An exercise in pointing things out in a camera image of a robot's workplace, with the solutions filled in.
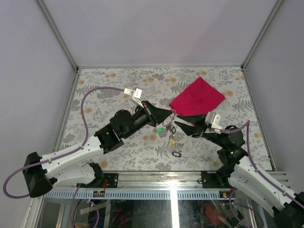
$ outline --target floral tablecloth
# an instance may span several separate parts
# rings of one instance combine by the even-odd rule
[[[221,125],[241,126],[250,124],[250,148],[254,160],[265,170],[272,170],[255,112],[248,94],[244,76],[239,67],[193,67],[193,68],[119,68],[82,69],[78,87],[66,125],[62,148],[82,142],[85,128],[80,114],[84,94],[98,86],[140,88],[142,100],[148,100],[160,108],[170,108],[169,103],[195,79],[202,77],[221,92],[226,99],[215,109],[221,116]],[[120,109],[134,113],[135,105],[129,97],[115,90],[101,90],[89,95],[84,110],[90,135],[109,123]],[[176,146],[169,143],[170,132],[155,133],[146,126],[117,150],[88,158],[107,171],[201,171],[216,170],[222,163],[216,151],[219,147],[204,139],[187,137],[176,126]],[[181,151],[182,157],[172,156],[172,151]]]

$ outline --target gray wall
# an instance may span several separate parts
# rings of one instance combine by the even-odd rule
[[[304,190],[304,1],[287,0],[247,74],[274,159],[292,187]]]
[[[241,65],[276,0],[45,0],[80,66]]]
[[[2,0],[0,7],[0,183],[27,154],[48,153],[73,71],[33,0]],[[9,192],[27,193],[22,174]],[[0,227],[19,228],[30,198],[0,191]]]

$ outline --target keychain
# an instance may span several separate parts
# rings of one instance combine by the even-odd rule
[[[181,153],[176,152],[176,151],[173,151],[173,152],[172,152],[172,155],[173,155],[174,157],[178,157],[178,158],[181,157]]]
[[[173,121],[174,121],[175,115],[176,114],[174,113],[173,117],[170,116],[171,120],[166,125],[164,125],[164,123],[162,122],[162,125],[165,127],[165,130],[166,131],[170,131],[171,134],[175,134],[176,133],[176,128],[173,125]]]
[[[177,141],[174,139],[173,134],[169,135],[169,142],[173,145],[177,145]]]

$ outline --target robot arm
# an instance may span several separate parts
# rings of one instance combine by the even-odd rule
[[[223,130],[219,126],[220,116],[214,112],[178,118],[193,125],[175,122],[188,136],[205,138],[222,147],[218,155],[223,166],[207,182],[213,183],[214,188],[232,186],[241,190],[274,217],[274,222],[279,228],[302,227],[304,192],[296,194],[259,168],[252,161],[251,155],[241,148],[245,144],[241,129],[231,125]]]
[[[85,145],[77,144],[64,150],[38,156],[36,152],[27,156],[24,166],[42,162],[23,171],[30,197],[38,197],[49,192],[54,186],[86,184],[87,187],[101,187],[104,174],[99,164],[91,163],[81,168],[67,167],[87,158],[106,154],[123,145],[127,139],[145,125],[157,126],[172,114],[142,101],[135,109],[135,114],[127,110],[118,111],[110,123],[91,136]]]

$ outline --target white bracket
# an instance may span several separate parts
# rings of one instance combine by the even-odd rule
[[[143,108],[143,105],[140,101],[141,95],[142,95],[142,90],[136,88],[135,90],[131,90],[131,89],[124,89],[124,94],[130,95],[130,100],[132,101],[132,103],[134,103],[135,105],[139,105],[140,107]]]
[[[211,125],[211,131],[220,134],[220,130],[222,127],[219,125],[220,115],[216,114],[215,112],[208,112],[205,123],[207,125]]]

